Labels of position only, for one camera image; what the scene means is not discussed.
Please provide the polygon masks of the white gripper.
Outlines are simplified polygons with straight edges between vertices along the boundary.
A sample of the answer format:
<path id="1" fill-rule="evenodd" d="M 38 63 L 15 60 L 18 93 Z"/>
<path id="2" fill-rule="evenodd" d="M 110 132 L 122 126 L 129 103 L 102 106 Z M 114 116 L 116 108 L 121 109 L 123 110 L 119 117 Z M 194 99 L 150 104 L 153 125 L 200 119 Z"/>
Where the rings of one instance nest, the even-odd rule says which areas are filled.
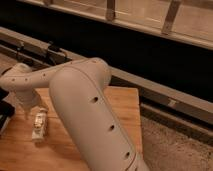
<path id="1" fill-rule="evenodd" d="M 40 104 L 41 98 L 36 90 L 20 91 L 18 93 L 18 100 L 24 110 L 25 115 L 31 112 L 31 109 Z"/>

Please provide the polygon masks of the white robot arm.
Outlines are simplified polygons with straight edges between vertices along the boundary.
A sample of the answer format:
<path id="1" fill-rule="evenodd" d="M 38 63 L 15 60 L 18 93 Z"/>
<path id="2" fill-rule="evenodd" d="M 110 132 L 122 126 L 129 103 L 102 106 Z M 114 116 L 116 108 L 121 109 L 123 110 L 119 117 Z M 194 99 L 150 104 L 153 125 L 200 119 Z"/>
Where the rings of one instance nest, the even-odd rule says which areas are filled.
<path id="1" fill-rule="evenodd" d="M 91 171 L 150 171 L 113 112 L 103 90 L 111 80 L 100 58 L 69 61 L 33 71 L 18 63 L 0 77 L 22 106 L 41 104 L 38 88 L 48 88 L 53 107 Z"/>

